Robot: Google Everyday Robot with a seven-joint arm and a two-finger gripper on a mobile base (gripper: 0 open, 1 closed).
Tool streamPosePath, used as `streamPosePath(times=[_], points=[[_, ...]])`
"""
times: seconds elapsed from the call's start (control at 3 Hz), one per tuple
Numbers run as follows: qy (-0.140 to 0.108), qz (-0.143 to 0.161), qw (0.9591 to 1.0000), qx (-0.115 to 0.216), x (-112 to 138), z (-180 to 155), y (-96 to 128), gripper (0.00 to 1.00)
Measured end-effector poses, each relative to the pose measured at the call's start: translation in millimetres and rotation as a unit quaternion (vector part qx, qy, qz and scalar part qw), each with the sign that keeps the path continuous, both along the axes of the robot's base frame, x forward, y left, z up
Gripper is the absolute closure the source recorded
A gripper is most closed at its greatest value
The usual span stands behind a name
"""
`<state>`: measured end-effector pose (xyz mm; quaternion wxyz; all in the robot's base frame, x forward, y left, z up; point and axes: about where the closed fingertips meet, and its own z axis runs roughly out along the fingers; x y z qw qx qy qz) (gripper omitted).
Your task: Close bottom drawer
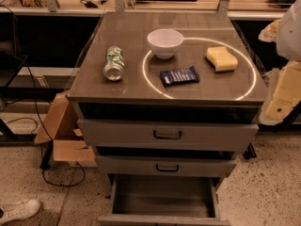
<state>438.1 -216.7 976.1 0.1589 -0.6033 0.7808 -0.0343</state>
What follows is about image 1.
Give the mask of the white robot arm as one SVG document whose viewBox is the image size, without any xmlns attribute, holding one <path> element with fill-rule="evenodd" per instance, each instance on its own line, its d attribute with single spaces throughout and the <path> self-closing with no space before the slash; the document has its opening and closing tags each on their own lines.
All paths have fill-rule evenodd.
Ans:
<svg viewBox="0 0 301 226">
<path fill-rule="evenodd" d="M 282 69 L 268 73 L 268 96 L 261 108 L 260 123 L 276 125 L 301 102 L 301 0 L 296 0 L 281 19 L 266 26 L 259 39 L 274 42 L 277 54 L 288 60 Z"/>
</svg>

